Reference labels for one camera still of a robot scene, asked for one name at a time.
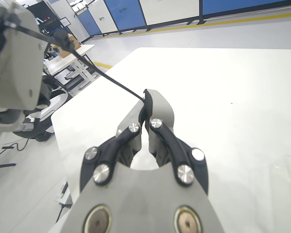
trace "white tabletop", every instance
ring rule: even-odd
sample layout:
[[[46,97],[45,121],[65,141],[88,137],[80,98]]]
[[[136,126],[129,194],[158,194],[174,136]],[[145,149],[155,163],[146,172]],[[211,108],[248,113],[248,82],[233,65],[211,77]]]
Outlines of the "white tabletop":
[[[93,49],[95,45],[94,44],[81,44],[81,47],[77,49],[77,52],[84,56],[87,52]],[[61,58],[59,56],[55,57],[54,59],[46,62],[46,65],[48,67],[49,73],[51,75],[55,75],[58,72],[62,71],[69,65],[71,65],[74,61],[76,61],[77,58],[71,53],[65,58]]]
[[[291,50],[139,48],[108,75],[158,90],[174,133],[206,155],[226,232],[291,233]],[[52,115],[75,202],[84,152],[115,135],[138,99],[100,77]],[[155,168],[147,133],[132,167]]]

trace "floor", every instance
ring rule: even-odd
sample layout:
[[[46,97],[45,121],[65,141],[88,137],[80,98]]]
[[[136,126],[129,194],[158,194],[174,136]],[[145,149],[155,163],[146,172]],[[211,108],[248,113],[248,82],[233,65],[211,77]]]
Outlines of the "floor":
[[[134,36],[107,36],[87,43],[96,45],[89,53],[93,61],[111,66],[139,47],[291,49],[291,18]],[[5,143],[19,139],[12,133],[3,133],[0,149]],[[60,211],[54,198],[65,181],[56,137],[52,136],[45,143],[30,140],[23,151],[13,149],[0,155],[0,164],[12,162],[17,165],[0,169],[0,233],[46,233],[55,224]],[[291,161],[286,162],[291,169]],[[276,194],[287,194],[284,191]],[[265,220],[256,232],[279,232],[267,226],[272,223],[267,221],[267,216]]]

